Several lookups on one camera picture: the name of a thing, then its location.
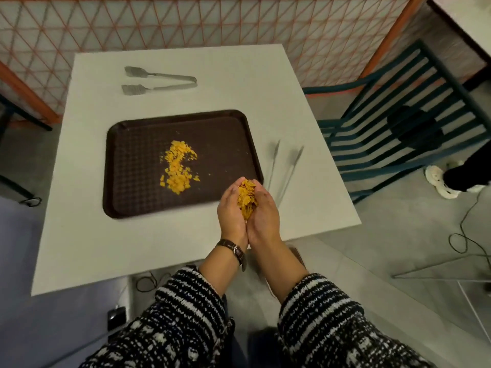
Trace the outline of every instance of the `black pants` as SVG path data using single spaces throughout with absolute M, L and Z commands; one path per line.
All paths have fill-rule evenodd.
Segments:
M 456 191 L 467 191 L 475 185 L 491 181 L 491 142 L 487 142 L 468 158 L 462 166 L 443 174 L 445 185 Z

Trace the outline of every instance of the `black and white sweater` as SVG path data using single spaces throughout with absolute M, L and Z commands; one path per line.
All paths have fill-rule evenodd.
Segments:
M 216 366 L 234 332 L 224 303 L 196 267 L 177 272 L 156 302 L 81 368 Z M 301 280 L 281 306 L 280 347 L 298 367 L 431 367 L 363 316 L 359 303 L 319 274 Z

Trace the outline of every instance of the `white table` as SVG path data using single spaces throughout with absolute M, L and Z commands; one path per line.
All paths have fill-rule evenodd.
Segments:
M 472 91 L 491 79 L 491 0 L 428 0 L 428 5 L 488 64 L 463 86 Z
M 198 87 L 127 97 L 125 66 L 193 75 Z M 282 45 L 78 54 L 72 72 L 32 295 L 204 258 L 219 239 L 218 203 L 115 220 L 102 209 L 106 133 L 121 120 L 237 109 L 275 195 L 305 145 L 280 206 L 284 240 L 357 225 L 359 217 Z

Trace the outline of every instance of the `crumbs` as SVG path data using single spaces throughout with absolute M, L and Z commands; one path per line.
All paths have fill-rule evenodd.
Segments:
M 246 179 L 239 186 L 239 198 L 237 205 L 242 211 L 244 220 L 248 220 L 252 212 L 257 206 L 256 197 L 254 195 L 254 187 L 256 185 L 249 179 Z
M 169 163 L 169 167 L 165 169 L 167 173 L 167 180 L 165 175 L 160 177 L 160 185 L 171 189 L 174 193 L 179 195 L 185 189 L 190 188 L 189 181 L 191 179 L 199 181 L 199 176 L 191 174 L 190 167 L 184 167 L 182 162 L 184 160 L 197 160 L 198 155 L 193 149 L 188 146 L 184 141 L 172 141 L 169 151 L 165 152 L 165 156 L 160 156 L 160 162 L 164 160 Z

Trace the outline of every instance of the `wristwatch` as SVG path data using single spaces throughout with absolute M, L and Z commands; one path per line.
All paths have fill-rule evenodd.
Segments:
M 246 267 L 247 267 L 246 256 L 244 255 L 244 252 L 242 251 L 242 249 L 238 245 L 234 244 L 232 241 L 227 240 L 227 239 L 221 239 L 220 241 L 218 241 L 217 245 L 221 245 L 222 247 L 226 247 L 226 248 L 230 249 L 232 252 L 234 252 L 235 257 L 237 257 L 237 260 L 239 261 L 239 263 L 242 266 L 242 272 L 244 272 L 246 270 Z

